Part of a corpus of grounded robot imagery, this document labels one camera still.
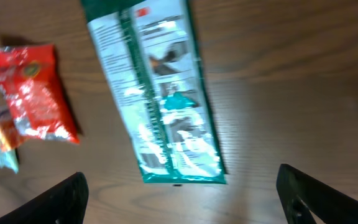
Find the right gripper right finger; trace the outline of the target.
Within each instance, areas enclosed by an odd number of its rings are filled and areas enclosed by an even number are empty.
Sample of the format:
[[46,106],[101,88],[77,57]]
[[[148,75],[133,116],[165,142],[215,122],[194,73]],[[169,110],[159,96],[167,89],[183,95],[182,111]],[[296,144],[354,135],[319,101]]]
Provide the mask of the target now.
[[358,201],[304,172],[281,164],[276,189],[288,223],[358,223]]

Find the orange red snack pouch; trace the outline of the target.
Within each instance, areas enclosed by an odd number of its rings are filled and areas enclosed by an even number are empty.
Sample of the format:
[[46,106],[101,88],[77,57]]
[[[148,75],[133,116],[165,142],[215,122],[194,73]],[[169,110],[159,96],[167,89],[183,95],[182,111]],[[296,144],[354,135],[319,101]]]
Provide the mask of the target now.
[[0,91],[19,133],[78,144],[52,44],[0,49]]

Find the green snack packet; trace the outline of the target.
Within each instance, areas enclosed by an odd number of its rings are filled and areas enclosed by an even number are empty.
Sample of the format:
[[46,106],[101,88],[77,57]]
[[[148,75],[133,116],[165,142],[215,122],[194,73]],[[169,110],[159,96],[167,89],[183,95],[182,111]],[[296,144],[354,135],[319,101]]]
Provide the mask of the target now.
[[143,181],[224,184],[190,2],[81,5]]

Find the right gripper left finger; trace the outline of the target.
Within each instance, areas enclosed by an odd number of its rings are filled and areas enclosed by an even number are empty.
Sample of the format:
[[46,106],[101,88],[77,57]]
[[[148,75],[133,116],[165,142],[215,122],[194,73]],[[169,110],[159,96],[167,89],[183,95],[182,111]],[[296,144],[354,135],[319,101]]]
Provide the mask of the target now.
[[76,172],[21,207],[0,217],[0,224],[82,224],[89,189],[85,175]]

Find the small orange juice box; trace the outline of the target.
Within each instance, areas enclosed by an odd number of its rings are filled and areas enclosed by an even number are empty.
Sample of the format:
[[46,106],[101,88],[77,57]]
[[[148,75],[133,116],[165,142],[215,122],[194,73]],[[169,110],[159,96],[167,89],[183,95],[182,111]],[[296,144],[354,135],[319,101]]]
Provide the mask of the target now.
[[8,152],[16,149],[27,140],[22,136],[12,119],[9,108],[0,106],[0,149]]

